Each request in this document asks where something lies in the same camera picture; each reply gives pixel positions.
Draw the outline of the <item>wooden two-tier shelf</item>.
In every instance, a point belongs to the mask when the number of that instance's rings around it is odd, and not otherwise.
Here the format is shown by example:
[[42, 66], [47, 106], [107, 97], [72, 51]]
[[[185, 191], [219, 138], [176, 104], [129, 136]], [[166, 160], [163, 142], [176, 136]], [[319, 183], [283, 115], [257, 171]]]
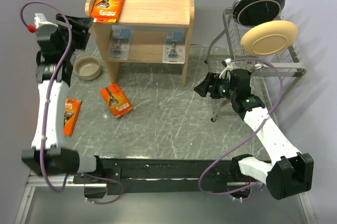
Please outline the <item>wooden two-tier shelf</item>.
[[[87, 0], [89, 15], [95, 0]], [[132, 30], [128, 63], [162, 63], [166, 33], [182, 31], [185, 60], [182, 65], [182, 85], [185, 85], [190, 45], [194, 25], [194, 0], [125, 0], [117, 23], [93, 23], [91, 32], [101, 53], [110, 81], [117, 81], [120, 59], [108, 59], [110, 39], [114, 28]]]

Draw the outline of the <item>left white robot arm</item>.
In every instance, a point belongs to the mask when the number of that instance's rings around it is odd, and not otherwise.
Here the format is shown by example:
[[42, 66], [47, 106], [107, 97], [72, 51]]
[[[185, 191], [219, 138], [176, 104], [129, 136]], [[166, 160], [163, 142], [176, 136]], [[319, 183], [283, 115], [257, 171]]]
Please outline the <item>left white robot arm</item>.
[[86, 49], [93, 20], [61, 14], [56, 15], [59, 24], [43, 23], [38, 16], [35, 19], [40, 47], [36, 55], [38, 122], [31, 148], [22, 151], [22, 162], [39, 176], [85, 172], [91, 182], [100, 182], [105, 175], [100, 159], [66, 148], [63, 123], [72, 57], [76, 50]]

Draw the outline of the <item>blue razor blister pack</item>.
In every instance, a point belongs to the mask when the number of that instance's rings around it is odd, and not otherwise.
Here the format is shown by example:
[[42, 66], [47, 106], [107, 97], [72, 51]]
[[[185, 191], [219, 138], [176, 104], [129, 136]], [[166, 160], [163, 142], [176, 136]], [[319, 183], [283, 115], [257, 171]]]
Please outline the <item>blue razor blister pack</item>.
[[165, 33], [162, 62], [166, 64], [185, 63], [185, 44], [182, 32]]
[[126, 28], [114, 28], [107, 50], [109, 60], [127, 60], [131, 47], [132, 31]]

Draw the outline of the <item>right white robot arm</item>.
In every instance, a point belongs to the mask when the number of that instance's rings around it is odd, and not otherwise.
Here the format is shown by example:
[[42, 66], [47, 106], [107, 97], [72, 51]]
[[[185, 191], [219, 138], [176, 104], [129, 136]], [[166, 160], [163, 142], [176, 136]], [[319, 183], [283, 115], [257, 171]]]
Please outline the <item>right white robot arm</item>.
[[281, 132], [261, 99], [252, 94], [251, 72], [226, 70], [224, 75], [209, 72], [194, 91], [201, 97], [226, 98], [233, 110], [253, 130], [267, 151], [270, 162], [251, 155], [234, 159], [231, 177], [242, 181], [247, 176], [267, 186], [271, 196], [284, 199], [311, 190], [314, 160], [301, 153]]

